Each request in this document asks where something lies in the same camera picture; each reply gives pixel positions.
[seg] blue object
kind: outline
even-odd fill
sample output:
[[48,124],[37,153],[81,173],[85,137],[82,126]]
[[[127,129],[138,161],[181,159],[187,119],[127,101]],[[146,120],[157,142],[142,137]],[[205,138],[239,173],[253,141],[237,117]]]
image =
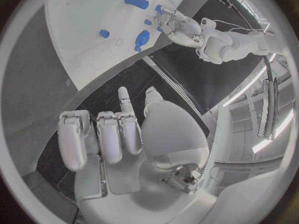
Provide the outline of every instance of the blue object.
[[158,5],[157,7],[156,7],[156,11],[158,12],[158,13],[160,13],[161,15],[164,15],[165,13],[161,10],[161,5]]
[[137,6],[143,10],[147,9],[147,7],[149,6],[149,1],[147,0],[125,0],[125,3]]
[[108,38],[110,36],[110,32],[107,30],[100,30],[100,35],[104,38]]
[[151,21],[146,19],[145,24],[149,26],[149,25],[151,25]]
[[147,30],[142,31],[136,38],[136,41],[135,41],[136,47],[134,48],[134,50],[137,52],[141,52],[140,47],[147,44],[149,39],[150,39],[150,32]]

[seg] robotic arm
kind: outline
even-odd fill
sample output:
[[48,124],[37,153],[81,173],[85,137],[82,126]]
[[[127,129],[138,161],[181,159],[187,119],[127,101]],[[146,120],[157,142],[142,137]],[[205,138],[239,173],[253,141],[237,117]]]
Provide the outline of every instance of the robotic arm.
[[194,47],[204,61],[221,64],[223,61],[239,60],[249,53],[267,55],[269,52],[283,54],[277,37],[261,31],[247,35],[216,30],[216,22],[203,18],[199,25],[190,17],[166,6],[158,6],[158,25],[168,38],[182,46]]

